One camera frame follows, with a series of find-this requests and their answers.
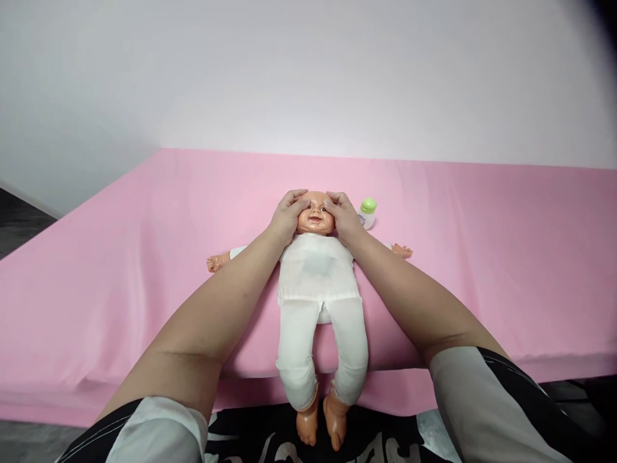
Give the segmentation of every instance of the bottle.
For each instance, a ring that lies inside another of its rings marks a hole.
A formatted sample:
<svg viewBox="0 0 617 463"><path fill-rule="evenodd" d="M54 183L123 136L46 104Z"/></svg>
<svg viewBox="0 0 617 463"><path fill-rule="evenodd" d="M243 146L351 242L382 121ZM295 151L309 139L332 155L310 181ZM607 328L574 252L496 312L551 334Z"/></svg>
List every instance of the bottle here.
<svg viewBox="0 0 617 463"><path fill-rule="evenodd" d="M358 209L358 217L360 217L360 223L365 230L368 230L373 226L375 222L375 209L377 208L377 202L373 198L366 198L360 208Z"/></svg>

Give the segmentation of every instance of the doll leg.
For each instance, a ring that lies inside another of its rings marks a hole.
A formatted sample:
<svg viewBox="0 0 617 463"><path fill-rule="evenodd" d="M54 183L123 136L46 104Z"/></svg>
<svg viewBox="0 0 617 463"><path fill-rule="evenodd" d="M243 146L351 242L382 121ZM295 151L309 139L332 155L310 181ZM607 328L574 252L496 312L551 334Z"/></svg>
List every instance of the doll leg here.
<svg viewBox="0 0 617 463"><path fill-rule="evenodd" d="M343 299L326 305L336 347L339 351L339 368L327 397L323 401L328 434L332 448L339 451L347 432L347 411L362 393L368 366L368 342L364 329L362 298Z"/></svg>
<svg viewBox="0 0 617 463"><path fill-rule="evenodd" d="M321 302L282 301L281 336L276 368L287 400L298 411L296 429L302 442L317 442L317 378L313 364L313 337Z"/></svg>
<svg viewBox="0 0 617 463"><path fill-rule="evenodd" d="M334 390L340 400L353 405L360 398L368 367L368 342L364 328L362 298L326 303L339 351Z"/></svg>

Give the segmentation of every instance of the doll head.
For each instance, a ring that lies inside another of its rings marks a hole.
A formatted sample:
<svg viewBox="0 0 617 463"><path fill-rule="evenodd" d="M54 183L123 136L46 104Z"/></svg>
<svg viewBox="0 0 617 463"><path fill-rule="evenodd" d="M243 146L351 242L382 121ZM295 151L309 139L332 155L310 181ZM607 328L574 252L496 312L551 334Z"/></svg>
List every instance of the doll head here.
<svg viewBox="0 0 617 463"><path fill-rule="evenodd" d="M323 204L326 200L332 201L332 198L322 192L308 192L298 198L299 201L301 199L310 199L310 204L298 216L298 234L318 233L326 236L332 233L334 231L334 217L326 211Z"/></svg>

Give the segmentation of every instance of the green bottle cap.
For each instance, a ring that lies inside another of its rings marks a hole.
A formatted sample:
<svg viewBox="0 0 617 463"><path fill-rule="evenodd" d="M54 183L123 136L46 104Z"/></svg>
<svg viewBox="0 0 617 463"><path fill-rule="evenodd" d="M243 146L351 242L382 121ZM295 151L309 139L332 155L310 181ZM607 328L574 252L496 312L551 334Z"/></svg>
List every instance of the green bottle cap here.
<svg viewBox="0 0 617 463"><path fill-rule="evenodd" d="M373 198L366 198L360 205L360 210L364 213L373 213L376 208L377 202Z"/></svg>

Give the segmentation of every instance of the pink sheet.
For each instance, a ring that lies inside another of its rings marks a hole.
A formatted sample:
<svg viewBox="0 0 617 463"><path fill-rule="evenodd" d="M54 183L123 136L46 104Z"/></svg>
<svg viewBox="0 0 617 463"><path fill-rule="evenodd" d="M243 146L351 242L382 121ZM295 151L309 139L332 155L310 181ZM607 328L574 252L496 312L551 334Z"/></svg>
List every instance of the pink sheet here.
<svg viewBox="0 0 617 463"><path fill-rule="evenodd" d="M89 425L209 277L206 257L248 244L291 188L376 198L372 234L411 246L537 381L617 373L617 171L162 150L0 261L0 417ZM428 373L402 369L416 351L356 274L372 370L360 403L434 408ZM274 276L216 407L285 401L278 335ZM336 369L330 326L314 358Z"/></svg>

